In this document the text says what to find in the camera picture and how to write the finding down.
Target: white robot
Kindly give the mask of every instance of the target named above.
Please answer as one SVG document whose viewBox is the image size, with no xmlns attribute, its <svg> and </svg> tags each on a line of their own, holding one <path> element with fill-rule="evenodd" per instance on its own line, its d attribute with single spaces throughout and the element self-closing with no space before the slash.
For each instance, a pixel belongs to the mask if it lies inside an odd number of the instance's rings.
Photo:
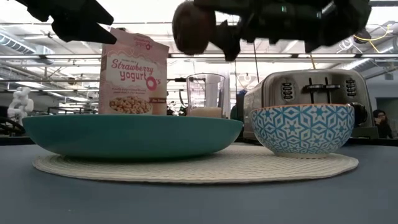
<svg viewBox="0 0 398 224">
<path fill-rule="evenodd" d="M 11 104 L 8 107 L 7 114 L 9 119 L 22 125 L 22 119 L 27 117 L 28 112 L 33 111 L 34 102 L 29 99 L 30 88 L 18 87 L 13 95 Z"/>
</svg>

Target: toaster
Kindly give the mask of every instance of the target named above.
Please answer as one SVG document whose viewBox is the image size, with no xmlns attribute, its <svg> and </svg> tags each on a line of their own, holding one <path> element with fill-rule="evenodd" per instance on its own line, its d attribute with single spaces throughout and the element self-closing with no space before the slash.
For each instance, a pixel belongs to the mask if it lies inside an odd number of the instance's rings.
<svg viewBox="0 0 398 224">
<path fill-rule="evenodd" d="M 351 137 L 379 137 L 363 76 L 351 70 L 321 69 L 272 73 L 248 91 L 243 102 L 243 138 L 256 140 L 251 124 L 252 110 L 313 103 L 353 106 L 355 122 Z"/>
</svg>

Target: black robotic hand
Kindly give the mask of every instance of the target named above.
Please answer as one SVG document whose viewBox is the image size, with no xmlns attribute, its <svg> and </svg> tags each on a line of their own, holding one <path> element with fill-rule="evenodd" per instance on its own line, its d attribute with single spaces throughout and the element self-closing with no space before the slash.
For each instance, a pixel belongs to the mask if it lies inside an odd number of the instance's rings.
<svg viewBox="0 0 398 224">
<path fill-rule="evenodd" d="M 65 41 L 114 44 L 116 38 L 98 23 L 111 25 L 113 17 L 96 0 L 16 0 L 36 19 L 46 22 L 51 16 L 53 31 Z"/>
<path fill-rule="evenodd" d="M 241 39 L 253 43 L 257 38 L 267 38 L 270 44 L 280 39 L 303 40 L 307 53 L 322 45 L 332 46 L 363 30 L 371 13 L 369 0 L 194 0 L 189 4 L 207 13 L 219 11 L 240 17 L 236 25 L 230 26 L 227 21 L 214 24 L 210 38 L 197 37 L 219 47 L 227 61 L 233 61 L 240 53 Z M 179 33 L 175 36 L 183 35 L 183 28 L 176 31 Z M 177 47 L 186 53 L 184 45 Z"/>
</svg>

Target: woven placemat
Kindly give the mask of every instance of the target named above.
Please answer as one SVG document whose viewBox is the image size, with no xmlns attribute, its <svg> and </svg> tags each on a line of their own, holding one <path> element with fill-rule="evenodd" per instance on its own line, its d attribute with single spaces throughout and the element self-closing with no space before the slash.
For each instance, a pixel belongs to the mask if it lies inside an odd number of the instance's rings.
<svg viewBox="0 0 398 224">
<path fill-rule="evenodd" d="M 33 166 L 66 177 L 125 182 L 222 184 L 331 177 L 358 166 L 339 154 L 324 159 L 277 157 L 261 146 L 230 146 L 210 156 L 170 162 L 103 162 L 65 156 L 38 157 Z"/>
</svg>

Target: cereal box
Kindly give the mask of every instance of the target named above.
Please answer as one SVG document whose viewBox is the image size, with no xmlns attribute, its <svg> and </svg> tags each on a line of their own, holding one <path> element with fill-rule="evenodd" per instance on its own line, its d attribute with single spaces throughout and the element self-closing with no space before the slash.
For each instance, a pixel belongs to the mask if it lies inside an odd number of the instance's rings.
<svg viewBox="0 0 398 224">
<path fill-rule="evenodd" d="M 111 33 L 118 41 L 103 45 L 99 113 L 166 115 L 169 47 L 121 29 Z"/>
</svg>

